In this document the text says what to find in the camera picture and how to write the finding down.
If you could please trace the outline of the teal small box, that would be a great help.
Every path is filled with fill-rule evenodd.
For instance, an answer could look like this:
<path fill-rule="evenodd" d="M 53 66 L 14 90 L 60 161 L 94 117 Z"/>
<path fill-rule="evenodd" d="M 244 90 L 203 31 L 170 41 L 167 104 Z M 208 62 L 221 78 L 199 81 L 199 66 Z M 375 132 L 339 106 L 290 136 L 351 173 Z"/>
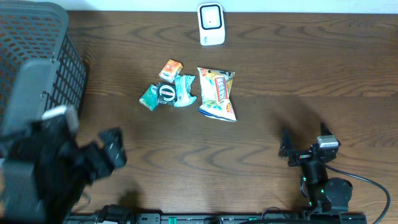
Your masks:
<path fill-rule="evenodd" d="M 157 87 L 151 85 L 146 92 L 139 99 L 140 104 L 145 106 L 147 109 L 154 111 L 158 106 L 157 102 Z"/>

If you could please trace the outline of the black round-logo packet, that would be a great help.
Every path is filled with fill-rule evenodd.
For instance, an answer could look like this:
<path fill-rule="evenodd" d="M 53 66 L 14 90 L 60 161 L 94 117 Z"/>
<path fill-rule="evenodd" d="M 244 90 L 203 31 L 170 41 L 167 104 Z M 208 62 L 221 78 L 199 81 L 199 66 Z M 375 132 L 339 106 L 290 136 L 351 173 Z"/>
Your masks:
<path fill-rule="evenodd" d="M 157 102 L 164 105 L 174 105 L 177 102 L 176 87 L 159 83 L 157 85 Z"/>

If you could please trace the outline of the yellow snack bag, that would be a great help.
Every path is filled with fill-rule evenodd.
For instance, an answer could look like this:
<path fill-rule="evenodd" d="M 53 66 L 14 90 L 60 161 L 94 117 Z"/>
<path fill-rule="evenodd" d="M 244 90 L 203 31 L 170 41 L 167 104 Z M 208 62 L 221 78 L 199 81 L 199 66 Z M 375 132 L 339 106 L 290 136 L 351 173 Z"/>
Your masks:
<path fill-rule="evenodd" d="M 235 71 L 198 67 L 202 104 L 198 111 L 213 119 L 236 121 L 230 92 Z"/>

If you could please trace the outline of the teal snack packet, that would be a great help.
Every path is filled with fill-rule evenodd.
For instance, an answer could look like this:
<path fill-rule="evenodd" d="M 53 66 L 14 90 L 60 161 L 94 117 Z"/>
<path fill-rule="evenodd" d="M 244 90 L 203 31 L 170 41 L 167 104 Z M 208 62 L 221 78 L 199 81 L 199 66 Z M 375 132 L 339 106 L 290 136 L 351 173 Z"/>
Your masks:
<path fill-rule="evenodd" d="M 193 104 L 197 99 L 191 95 L 191 87 L 195 80 L 192 75 L 177 75 L 175 78 L 177 101 L 174 107 L 185 107 Z"/>

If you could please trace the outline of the orange small box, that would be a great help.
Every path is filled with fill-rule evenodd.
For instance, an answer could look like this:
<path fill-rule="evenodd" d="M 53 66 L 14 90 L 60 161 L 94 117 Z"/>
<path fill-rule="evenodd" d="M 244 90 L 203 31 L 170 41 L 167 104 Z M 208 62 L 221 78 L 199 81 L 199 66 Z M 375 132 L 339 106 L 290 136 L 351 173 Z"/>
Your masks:
<path fill-rule="evenodd" d="M 163 69 L 160 71 L 159 77 L 164 81 L 173 83 L 176 76 L 180 73 L 182 69 L 183 64 L 181 62 L 169 59 Z"/>

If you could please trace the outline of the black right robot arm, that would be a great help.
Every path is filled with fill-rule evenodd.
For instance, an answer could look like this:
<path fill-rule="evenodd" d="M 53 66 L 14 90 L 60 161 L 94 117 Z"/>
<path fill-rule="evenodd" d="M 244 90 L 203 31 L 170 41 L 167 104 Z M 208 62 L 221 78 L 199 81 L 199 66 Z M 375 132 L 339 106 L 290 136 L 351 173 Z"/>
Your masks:
<path fill-rule="evenodd" d="M 302 195 L 309 199 L 313 213 L 334 214 L 348 211 L 352 197 L 351 182 L 338 177 L 329 178 L 326 163 L 336 158 L 341 143 L 325 124 L 320 125 L 316 143 L 307 150 L 294 146 L 289 130 L 282 131 L 279 156 L 288 159 L 288 166 L 300 167 Z"/>

